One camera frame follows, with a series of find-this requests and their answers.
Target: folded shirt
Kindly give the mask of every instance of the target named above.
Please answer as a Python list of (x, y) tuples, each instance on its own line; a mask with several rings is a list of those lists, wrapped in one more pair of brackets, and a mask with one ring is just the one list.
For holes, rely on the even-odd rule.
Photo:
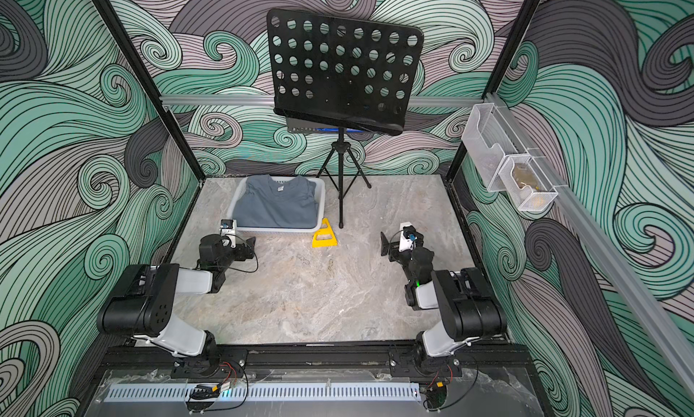
[(270, 175), (249, 176), (232, 219), (245, 228), (314, 228), (318, 222), (315, 192), (316, 184), (303, 176), (286, 182)]

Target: wave pattern wallpaper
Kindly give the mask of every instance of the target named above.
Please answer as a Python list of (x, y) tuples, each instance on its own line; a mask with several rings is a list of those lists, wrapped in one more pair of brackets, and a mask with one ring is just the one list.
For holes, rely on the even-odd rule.
[[(694, 343), (694, 0), (545, 0), (499, 89)], [(457, 191), (517, 342), (558, 416), (694, 403), (555, 205), (517, 212), (469, 158)]]
[[(110, 0), (163, 94), (272, 94), (265, 16), (293, 8), (417, 26), (413, 94), (480, 97), (523, 0)], [(211, 176), (316, 172), (333, 135), (286, 132), (270, 107), (178, 106)], [(471, 109), (411, 108), (403, 135), (352, 135), (368, 174), (445, 173)], [(347, 160), (346, 173), (355, 171)], [(337, 170), (337, 156), (329, 169)]]
[(125, 266), (197, 180), (90, 0), (0, 0), (0, 413), (73, 416)]

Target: transparent wall organizer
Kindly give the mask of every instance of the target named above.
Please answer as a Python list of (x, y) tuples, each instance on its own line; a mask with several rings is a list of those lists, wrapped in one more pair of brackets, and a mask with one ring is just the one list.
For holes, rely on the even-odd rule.
[(511, 124), (496, 110), (493, 103), (473, 107), (462, 136), (467, 153), (487, 191), (506, 191), (519, 211), (542, 212), (558, 195), (536, 165), (535, 159), (543, 157), (528, 153)]
[(470, 154), (487, 191), (503, 191), (496, 178), (506, 157), (518, 153), (499, 121), (494, 117), (494, 104), (475, 104), (463, 131), (462, 141)]

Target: yellow plastic object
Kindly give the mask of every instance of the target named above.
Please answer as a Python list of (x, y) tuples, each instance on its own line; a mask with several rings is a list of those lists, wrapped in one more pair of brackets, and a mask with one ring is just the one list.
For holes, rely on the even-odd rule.
[(327, 219), (323, 219), (323, 225), (321, 225), (321, 228), (318, 229), (316, 233), (313, 234), (313, 247), (332, 247), (337, 245), (337, 238), (335, 238), (335, 234), (333, 232), (333, 228), (330, 227), (330, 223), (327, 221)]

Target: marble floor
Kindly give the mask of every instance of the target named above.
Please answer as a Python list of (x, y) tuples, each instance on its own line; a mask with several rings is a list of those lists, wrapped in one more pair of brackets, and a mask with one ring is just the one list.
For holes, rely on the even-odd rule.
[[(172, 262), (195, 266), (200, 238), (219, 231), (238, 181), (205, 181)], [(435, 269), (474, 266), (446, 189), (438, 175), (369, 181), (372, 189), (361, 180), (352, 186), (340, 229), (337, 192), (326, 179), (325, 216), (338, 246), (312, 248), (311, 235), (259, 235), (257, 272), (230, 270), (219, 293), (177, 296), (175, 313), (213, 332), (217, 343), (413, 339), (433, 326), (438, 310), (407, 306), (407, 280), (400, 265), (380, 256), (380, 232), (391, 237), (400, 222), (412, 222), (435, 253)], [(256, 262), (233, 266), (253, 270)]]

